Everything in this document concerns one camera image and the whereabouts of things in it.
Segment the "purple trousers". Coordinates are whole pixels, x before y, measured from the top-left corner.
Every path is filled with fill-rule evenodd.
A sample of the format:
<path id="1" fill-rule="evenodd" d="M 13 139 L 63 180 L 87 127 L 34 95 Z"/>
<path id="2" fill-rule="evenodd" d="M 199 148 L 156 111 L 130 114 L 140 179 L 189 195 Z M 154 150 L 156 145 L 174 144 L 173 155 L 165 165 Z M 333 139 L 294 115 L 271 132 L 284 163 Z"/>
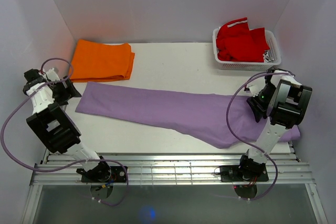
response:
<path id="1" fill-rule="evenodd" d="M 105 116 L 190 135 L 215 148 L 255 141 L 266 120 L 256 122 L 245 96 L 149 90 L 89 82 L 77 113 Z"/>

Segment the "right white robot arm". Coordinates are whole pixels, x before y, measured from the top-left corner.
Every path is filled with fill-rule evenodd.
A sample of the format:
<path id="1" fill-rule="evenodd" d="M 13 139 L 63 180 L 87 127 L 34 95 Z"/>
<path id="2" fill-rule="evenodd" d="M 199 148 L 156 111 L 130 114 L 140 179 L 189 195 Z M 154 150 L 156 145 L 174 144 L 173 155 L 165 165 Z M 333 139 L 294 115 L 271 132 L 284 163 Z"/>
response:
<path id="1" fill-rule="evenodd" d="M 255 146 L 240 159 L 237 174 L 242 180 L 256 180 L 266 174 L 266 155 L 285 133 L 302 122 L 312 95 L 312 88 L 296 81 L 290 71 L 271 67 L 266 74 L 261 90 L 248 88 L 251 97 L 247 104 L 255 121 L 265 119 L 266 124 Z"/>

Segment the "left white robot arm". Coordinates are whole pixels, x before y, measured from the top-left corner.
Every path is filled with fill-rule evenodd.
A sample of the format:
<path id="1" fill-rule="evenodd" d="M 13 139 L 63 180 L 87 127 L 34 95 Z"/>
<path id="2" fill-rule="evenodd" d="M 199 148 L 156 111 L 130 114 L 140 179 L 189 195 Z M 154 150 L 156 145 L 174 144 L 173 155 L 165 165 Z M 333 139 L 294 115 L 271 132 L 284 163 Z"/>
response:
<path id="1" fill-rule="evenodd" d="M 106 182 L 112 176 L 107 162 L 80 140 L 81 133 L 63 110 L 71 98 L 81 94 L 71 80 L 61 81 L 54 68 L 47 72 L 30 69 L 24 73 L 23 92 L 30 96 L 32 115 L 28 126 L 51 153 L 66 154 L 80 161 L 77 172 L 93 182 Z"/>

